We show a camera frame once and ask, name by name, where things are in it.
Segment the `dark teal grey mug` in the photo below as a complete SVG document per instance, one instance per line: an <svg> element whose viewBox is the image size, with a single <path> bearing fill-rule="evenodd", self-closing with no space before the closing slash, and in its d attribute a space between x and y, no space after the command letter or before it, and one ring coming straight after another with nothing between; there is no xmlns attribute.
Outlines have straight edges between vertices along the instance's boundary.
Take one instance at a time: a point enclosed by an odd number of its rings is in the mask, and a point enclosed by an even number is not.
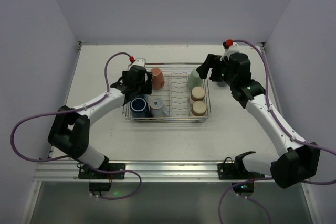
<svg viewBox="0 0 336 224"><path fill-rule="evenodd" d="M224 81L218 82L217 85L219 87L225 87L225 86L227 86L226 82L224 82Z"/></svg>

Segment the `dark blue mug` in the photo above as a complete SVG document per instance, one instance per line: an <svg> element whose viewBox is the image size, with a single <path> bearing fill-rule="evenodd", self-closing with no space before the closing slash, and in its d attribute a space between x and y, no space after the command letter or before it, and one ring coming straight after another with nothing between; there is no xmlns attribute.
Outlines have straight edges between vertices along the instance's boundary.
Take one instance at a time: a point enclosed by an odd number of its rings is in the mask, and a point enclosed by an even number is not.
<svg viewBox="0 0 336 224"><path fill-rule="evenodd" d="M147 101L144 98L135 98L130 103L131 115L134 118L147 118L150 110Z"/></svg>

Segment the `pale blue grey cup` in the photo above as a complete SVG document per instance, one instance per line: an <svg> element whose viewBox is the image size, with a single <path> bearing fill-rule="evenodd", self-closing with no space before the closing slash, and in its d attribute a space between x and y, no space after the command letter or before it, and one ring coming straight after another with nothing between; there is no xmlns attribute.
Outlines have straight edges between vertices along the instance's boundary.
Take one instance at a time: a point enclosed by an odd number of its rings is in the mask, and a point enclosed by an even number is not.
<svg viewBox="0 0 336 224"><path fill-rule="evenodd" d="M150 111L154 117L167 117L169 116L169 111L167 110L164 101L159 97L154 97L151 99Z"/></svg>

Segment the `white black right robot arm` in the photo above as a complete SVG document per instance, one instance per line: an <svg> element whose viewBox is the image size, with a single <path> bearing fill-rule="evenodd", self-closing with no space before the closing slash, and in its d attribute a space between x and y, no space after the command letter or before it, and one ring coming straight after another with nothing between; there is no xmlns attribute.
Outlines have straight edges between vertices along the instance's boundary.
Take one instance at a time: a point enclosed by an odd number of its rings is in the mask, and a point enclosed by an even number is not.
<svg viewBox="0 0 336 224"><path fill-rule="evenodd" d="M246 54L236 52L223 60L209 54L196 71L201 79L225 82L233 98L257 120L277 151L274 157L259 156L254 151L236 156L234 165L240 176L264 174L281 188L288 188L316 174L320 157L316 143L308 146L306 141L297 143L286 135L292 128L273 105L267 104L265 88L252 79Z"/></svg>

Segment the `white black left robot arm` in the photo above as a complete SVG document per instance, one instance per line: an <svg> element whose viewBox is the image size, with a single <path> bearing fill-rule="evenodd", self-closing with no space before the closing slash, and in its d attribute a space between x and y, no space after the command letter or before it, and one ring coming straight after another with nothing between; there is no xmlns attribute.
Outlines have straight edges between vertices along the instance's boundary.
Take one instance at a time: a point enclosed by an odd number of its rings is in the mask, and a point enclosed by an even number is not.
<svg viewBox="0 0 336 224"><path fill-rule="evenodd" d="M152 72L132 65L107 91L86 104L62 106L54 119L48 142L74 160L93 169L108 170L108 158L89 144L90 127L114 109L138 95L152 93Z"/></svg>

